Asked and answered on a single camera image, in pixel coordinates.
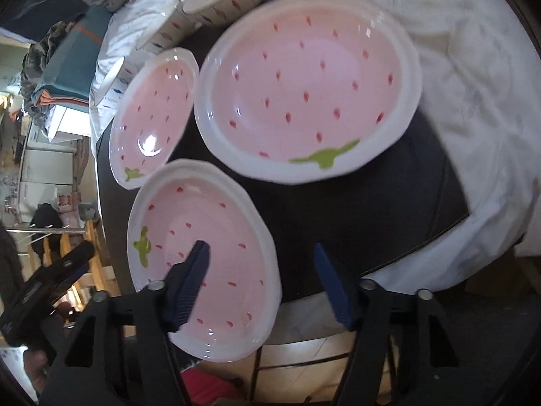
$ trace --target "oval plate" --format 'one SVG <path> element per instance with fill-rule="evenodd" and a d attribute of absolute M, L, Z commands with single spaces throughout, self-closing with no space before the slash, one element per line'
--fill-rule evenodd
<path fill-rule="evenodd" d="M 199 67 L 192 53 L 173 48 L 148 61 L 122 97 L 109 139 L 116 182 L 140 188 L 167 163 L 193 107 Z"/>
<path fill-rule="evenodd" d="M 255 179 L 306 183 L 349 173 L 407 129 L 421 95 L 419 56 L 366 0 L 279 0 L 214 45 L 197 81 L 208 149 Z"/>
<path fill-rule="evenodd" d="M 137 193 L 128 262 L 137 291 L 183 262 L 197 240 L 210 267 L 189 322 L 171 341 L 213 362 L 249 356 L 267 340 L 282 289 L 274 242 L 246 191 L 210 163 L 176 160 Z"/>

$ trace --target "white cloth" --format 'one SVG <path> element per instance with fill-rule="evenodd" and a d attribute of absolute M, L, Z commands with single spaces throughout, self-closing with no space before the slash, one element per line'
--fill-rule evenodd
<path fill-rule="evenodd" d="M 169 1 L 137 0 L 113 16 L 90 94 L 94 143 L 114 115 L 93 105 L 101 81 Z M 471 216 L 371 276 L 393 291 L 444 289 L 500 256 L 527 227 L 541 177 L 541 61 L 505 0 L 373 1 L 419 50 L 421 108 L 457 170 Z"/>

